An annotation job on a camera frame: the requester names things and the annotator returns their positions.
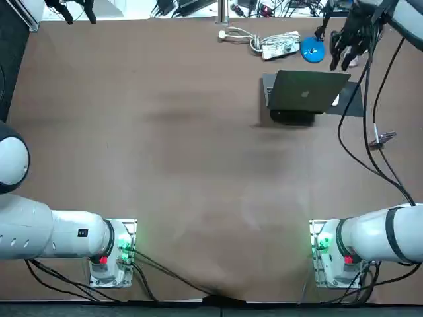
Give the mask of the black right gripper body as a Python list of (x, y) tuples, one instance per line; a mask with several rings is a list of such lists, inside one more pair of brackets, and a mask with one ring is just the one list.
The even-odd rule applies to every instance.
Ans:
[(378, 36), (380, 23), (374, 18), (383, 1), (352, 1), (343, 26), (344, 36)]

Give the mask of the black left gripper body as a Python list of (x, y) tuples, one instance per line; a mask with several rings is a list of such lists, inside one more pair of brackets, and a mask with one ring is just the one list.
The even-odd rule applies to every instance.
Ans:
[(48, 7), (58, 7), (59, 5), (66, 5), (68, 2), (77, 3), (83, 7), (92, 7), (94, 5), (94, 0), (45, 0), (45, 4)]

